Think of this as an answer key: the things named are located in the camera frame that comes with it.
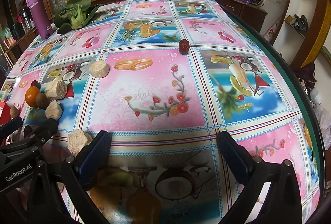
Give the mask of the red white tray box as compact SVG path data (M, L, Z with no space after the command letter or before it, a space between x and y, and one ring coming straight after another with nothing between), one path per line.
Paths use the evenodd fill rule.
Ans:
M10 107L6 102L0 102L0 125L5 124L11 120Z

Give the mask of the round beige cake piece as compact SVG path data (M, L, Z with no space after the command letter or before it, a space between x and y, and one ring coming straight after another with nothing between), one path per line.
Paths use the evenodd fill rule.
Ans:
M104 60L94 61L89 66L89 72L95 78L106 77L109 71L110 71L110 67Z

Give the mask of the dark red date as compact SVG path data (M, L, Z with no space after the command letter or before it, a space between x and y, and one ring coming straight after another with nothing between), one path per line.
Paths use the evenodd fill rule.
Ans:
M32 81L31 86L37 87L38 89L41 88L41 84L37 80Z

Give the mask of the orange mandarin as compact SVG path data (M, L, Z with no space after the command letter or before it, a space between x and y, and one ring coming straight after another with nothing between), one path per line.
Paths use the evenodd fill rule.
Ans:
M25 93L25 102L30 107L37 107L36 96L40 93L40 89L36 86L31 86Z

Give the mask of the green bok choy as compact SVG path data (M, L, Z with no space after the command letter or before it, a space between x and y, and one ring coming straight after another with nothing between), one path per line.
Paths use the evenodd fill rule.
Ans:
M57 34L64 35L72 30L85 27L102 4L91 5L91 0L69 0L65 8L54 15Z

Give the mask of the purple thermos bottle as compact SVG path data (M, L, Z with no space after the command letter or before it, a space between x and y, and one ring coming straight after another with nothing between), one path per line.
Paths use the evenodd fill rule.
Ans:
M32 19L42 40L48 39L52 33L52 23L50 22L43 0L26 0Z

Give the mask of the colourful printed tablecloth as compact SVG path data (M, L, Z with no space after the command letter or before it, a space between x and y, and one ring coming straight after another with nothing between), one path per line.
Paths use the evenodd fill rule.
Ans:
M190 43L187 55L180 40ZM106 77L89 72L104 60ZM109 165L121 179L97 202L108 221L216 223L243 189L216 149L216 135L264 161L290 160L303 223L320 201L318 149L310 120L289 78L269 50L214 0L126 0L102 6L83 29L35 38L1 84L1 100L28 125L44 112L24 99L32 81L43 89L63 80L67 94L59 133L48 143L58 160L68 135L109 131Z

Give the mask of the brown longan fruit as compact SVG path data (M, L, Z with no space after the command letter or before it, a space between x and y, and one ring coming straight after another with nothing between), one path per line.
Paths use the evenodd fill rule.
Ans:
M11 115L11 118L18 117L20 115L19 109L15 106L10 107L10 115Z

